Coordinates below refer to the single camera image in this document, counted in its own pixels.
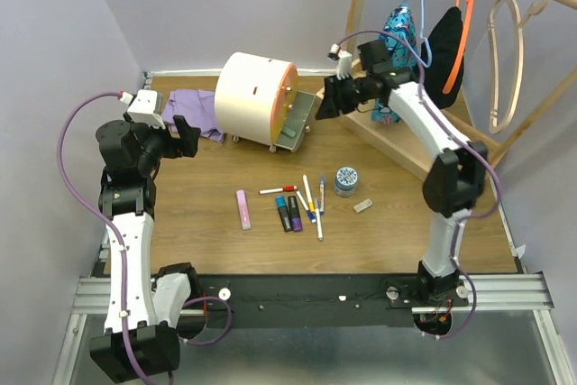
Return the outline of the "round cream drawer organizer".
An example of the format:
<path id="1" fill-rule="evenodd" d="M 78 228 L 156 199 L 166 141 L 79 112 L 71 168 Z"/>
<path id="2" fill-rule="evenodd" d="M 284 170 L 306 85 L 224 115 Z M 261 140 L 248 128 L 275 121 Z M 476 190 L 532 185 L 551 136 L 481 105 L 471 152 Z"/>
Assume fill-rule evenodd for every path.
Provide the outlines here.
<path id="1" fill-rule="evenodd" d="M 298 85 L 294 63 L 236 52 L 215 88 L 216 121 L 235 142 L 241 139 L 295 152 L 310 131 L 316 95 Z M 281 130 L 297 133 L 290 139 Z"/>

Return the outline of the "white grey eraser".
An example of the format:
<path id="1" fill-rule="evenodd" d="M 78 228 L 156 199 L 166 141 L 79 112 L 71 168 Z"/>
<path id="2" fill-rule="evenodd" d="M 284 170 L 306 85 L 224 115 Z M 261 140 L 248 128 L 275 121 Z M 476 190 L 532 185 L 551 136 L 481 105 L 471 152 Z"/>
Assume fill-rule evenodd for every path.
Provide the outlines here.
<path id="1" fill-rule="evenodd" d="M 369 209 L 372 205 L 373 205 L 372 201 L 367 198 L 367 199 L 363 200 L 362 202 L 360 202 L 359 204 L 355 205 L 353 207 L 353 209 L 356 213 L 361 213 L 361 212 Z"/>

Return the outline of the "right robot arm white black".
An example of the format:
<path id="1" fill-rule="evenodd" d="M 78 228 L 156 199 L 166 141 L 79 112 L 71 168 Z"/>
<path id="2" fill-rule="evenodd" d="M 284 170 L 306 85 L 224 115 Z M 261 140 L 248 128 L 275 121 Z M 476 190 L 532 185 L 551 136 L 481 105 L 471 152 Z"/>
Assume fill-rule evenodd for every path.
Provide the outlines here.
<path id="1" fill-rule="evenodd" d="M 324 96 L 316 119 L 348 115 L 372 99 L 398 113 L 424 145 L 431 167 L 423 182 L 423 198 L 432 212 L 429 243 L 408 292 L 417 302 L 432 306 L 455 297 L 464 227 L 484 190 L 487 147 L 460 133 L 426 94 L 410 68 L 394 68 L 383 39 L 359 48 L 361 77 L 353 76 L 353 56 L 335 44 L 328 52 L 336 71 L 324 80 Z"/>

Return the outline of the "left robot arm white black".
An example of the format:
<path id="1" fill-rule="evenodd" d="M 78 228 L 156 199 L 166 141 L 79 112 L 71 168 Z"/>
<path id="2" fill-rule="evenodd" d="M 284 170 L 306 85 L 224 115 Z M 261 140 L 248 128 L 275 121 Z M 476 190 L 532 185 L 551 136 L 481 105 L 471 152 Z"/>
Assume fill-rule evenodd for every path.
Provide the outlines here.
<path id="1" fill-rule="evenodd" d="M 177 263 L 151 274 L 151 238 L 162 159 L 194 157 L 200 131 L 175 118 L 178 133 L 129 117 L 100 126 L 96 140 L 105 167 L 98 209 L 110 224 L 110 297 L 104 333 L 90 341 L 96 365 L 115 383 L 175 371 L 181 308 L 202 291 L 194 267 Z"/>

